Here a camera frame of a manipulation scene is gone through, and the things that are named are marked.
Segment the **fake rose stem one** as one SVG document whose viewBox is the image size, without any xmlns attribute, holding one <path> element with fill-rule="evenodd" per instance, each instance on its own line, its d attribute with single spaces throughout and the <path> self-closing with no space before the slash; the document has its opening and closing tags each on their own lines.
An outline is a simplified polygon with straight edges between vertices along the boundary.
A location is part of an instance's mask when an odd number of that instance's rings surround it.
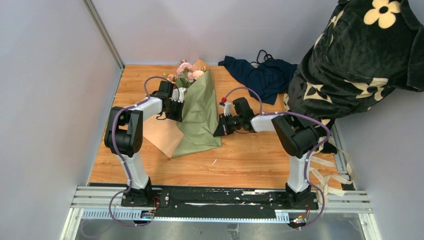
<svg viewBox="0 0 424 240">
<path fill-rule="evenodd" d="M 201 69 L 198 69 L 198 70 L 194 70 L 194 71 L 190 72 L 189 80 L 191 82 L 194 82 L 194 81 L 198 80 L 205 72 L 206 72 L 206 69 L 204 67 L 201 68 Z"/>
</svg>

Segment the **fake rose stem three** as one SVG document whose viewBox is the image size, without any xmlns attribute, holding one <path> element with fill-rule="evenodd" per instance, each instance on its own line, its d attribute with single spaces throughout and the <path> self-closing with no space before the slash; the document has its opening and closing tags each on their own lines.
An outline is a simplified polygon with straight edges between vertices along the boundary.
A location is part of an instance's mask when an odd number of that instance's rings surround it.
<svg viewBox="0 0 424 240">
<path fill-rule="evenodd" d="M 176 69 L 176 77 L 179 79 L 184 78 L 186 82 L 194 82 L 193 77 L 193 65 L 186 60 L 181 60 L 179 66 Z"/>
</svg>

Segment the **wrapping paper sheet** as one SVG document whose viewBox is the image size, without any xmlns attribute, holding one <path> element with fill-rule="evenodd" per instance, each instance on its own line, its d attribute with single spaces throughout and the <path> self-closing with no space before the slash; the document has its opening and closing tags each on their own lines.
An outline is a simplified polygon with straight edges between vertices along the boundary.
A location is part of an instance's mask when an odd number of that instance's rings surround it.
<svg viewBox="0 0 424 240">
<path fill-rule="evenodd" d="M 184 78 L 177 80 L 178 87 L 187 88 L 182 121 L 157 120 L 152 116 L 143 123 L 143 137 L 169 158 L 222 146 L 221 138 L 213 136 L 218 126 L 218 110 L 209 66 L 200 59 L 192 65 L 193 71 L 205 68 L 206 72 L 194 82 L 187 82 Z"/>
</svg>

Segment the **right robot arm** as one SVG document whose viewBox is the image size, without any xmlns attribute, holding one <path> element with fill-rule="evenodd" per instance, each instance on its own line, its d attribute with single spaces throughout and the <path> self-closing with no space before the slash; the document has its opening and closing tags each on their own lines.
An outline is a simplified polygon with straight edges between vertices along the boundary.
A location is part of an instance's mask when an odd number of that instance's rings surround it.
<svg viewBox="0 0 424 240">
<path fill-rule="evenodd" d="M 289 155 L 289 177 L 282 201 L 292 209 L 305 204 L 311 196 L 311 183 L 306 174 L 310 167 L 308 158 L 322 137 L 316 127 L 318 123 L 294 112 L 255 114 L 244 97 L 233 102 L 224 97 L 219 105 L 223 113 L 218 116 L 214 137 L 231 135 L 241 129 L 247 133 L 276 132 Z"/>
</svg>

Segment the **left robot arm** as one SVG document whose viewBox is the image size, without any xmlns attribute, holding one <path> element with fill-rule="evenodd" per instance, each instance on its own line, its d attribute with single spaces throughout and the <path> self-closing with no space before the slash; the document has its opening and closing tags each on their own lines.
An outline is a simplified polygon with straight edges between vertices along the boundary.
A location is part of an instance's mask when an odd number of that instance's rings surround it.
<svg viewBox="0 0 424 240">
<path fill-rule="evenodd" d="M 148 93 L 142 101 L 111 108 L 104 145 L 119 158 L 124 169 L 127 189 L 122 194 L 122 203 L 125 206 L 146 207 L 157 199 L 140 154 L 144 121 L 164 115 L 167 120 L 181 122 L 186 93 L 187 88 L 163 78 L 158 90 Z"/>
</svg>

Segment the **fake rose stem two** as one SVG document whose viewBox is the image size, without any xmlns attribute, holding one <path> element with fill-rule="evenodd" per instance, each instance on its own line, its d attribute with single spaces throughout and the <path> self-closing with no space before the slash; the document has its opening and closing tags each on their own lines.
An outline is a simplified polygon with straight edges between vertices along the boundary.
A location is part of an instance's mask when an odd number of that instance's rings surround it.
<svg viewBox="0 0 424 240">
<path fill-rule="evenodd" d="M 178 84 L 179 76 L 177 74 L 164 72 L 162 76 L 166 78 L 168 81 L 172 82 L 175 86 L 177 87 L 179 86 Z"/>
</svg>

